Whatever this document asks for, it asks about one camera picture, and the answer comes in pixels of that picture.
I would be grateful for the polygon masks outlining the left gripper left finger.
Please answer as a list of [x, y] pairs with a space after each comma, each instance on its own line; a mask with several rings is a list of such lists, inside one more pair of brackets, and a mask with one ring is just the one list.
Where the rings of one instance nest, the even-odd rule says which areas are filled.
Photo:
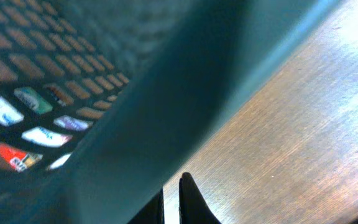
[[164, 224], [163, 189], [161, 189], [128, 224]]

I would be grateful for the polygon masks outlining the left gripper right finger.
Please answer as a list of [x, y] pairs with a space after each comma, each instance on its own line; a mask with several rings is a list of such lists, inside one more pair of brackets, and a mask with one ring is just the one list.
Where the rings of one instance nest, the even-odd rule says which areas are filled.
[[221, 224], [205, 202], [189, 172], [182, 173], [179, 181], [180, 223]]

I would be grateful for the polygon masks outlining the grey plastic shopping basket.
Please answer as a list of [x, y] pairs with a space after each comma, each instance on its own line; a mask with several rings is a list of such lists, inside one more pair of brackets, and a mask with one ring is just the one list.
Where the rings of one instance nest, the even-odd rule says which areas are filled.
[[0, 169], [0, 223], [129, 223], [337, 1], [0, 1], [0, 94], [93, 125]]

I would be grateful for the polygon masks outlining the red spaghetti packet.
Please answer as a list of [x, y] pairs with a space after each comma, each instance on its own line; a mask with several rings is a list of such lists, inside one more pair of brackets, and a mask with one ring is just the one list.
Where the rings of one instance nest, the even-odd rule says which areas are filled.
[[43, 155], [23, 151], [0, 142], [0, 169], [23, 172], [40, 162]]

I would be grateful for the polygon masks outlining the white tissue multipack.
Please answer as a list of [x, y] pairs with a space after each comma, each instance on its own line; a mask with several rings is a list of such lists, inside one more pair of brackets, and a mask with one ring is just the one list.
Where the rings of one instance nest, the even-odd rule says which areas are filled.
[[92, 121], [76, 119], [66, 114], [50, 119], [43, 119], [38, 114], [34, 119], [25, 117], [0, 94], [0, 126], [4, 131], [0, 134], [0, 142], [43, 155], [40, 162], [47, 165], [47, 170], [64, 165], [73, 153], [71, 149], [63, 152], [64, 147], [77, 140], [78, 135], [92, 125]]

